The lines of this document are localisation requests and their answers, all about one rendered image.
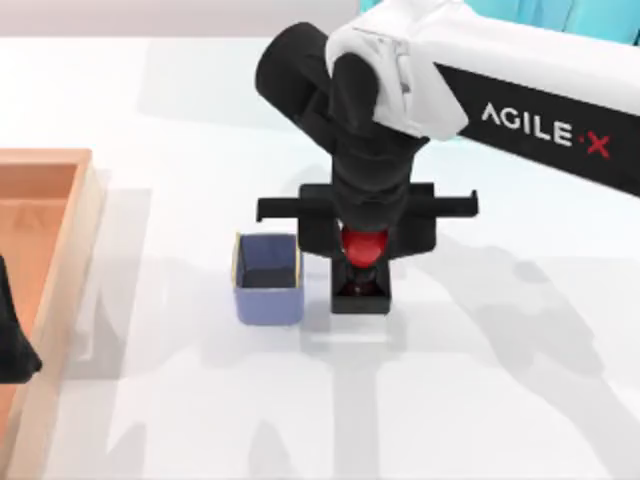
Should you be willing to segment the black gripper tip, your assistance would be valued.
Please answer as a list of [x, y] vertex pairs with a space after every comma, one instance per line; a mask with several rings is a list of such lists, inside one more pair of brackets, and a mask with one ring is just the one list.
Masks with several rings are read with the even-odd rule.
[[0, 255], [0, 384], [26, 384], [42, 367], [19, 323], [6, 262]]

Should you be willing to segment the shallow salmon-coloured box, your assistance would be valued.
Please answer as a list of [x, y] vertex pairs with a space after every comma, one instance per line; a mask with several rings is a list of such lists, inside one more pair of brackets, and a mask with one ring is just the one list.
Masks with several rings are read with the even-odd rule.
[[0, 255], [19, 323], [43, 367], [0, 384], [0, 480], [40, 480], [102, 213], [88, 149], [0, 148]]

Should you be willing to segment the blue open box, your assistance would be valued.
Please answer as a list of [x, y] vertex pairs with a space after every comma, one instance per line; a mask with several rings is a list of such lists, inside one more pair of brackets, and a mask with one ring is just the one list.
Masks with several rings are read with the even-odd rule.
[[291, 233], [236, 235], [231, 283], [239, 320], [292, 326], [304, 316], [304, 262]]

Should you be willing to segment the small red object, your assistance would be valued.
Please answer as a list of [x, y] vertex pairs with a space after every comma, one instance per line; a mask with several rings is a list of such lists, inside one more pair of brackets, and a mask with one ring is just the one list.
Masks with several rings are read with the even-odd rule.
[[386, 251], [388, 231], [360, 232], [344, 225], [341, 241], [346, 260], [341, 293], [347, 296], [379, 295], [378, 264]]

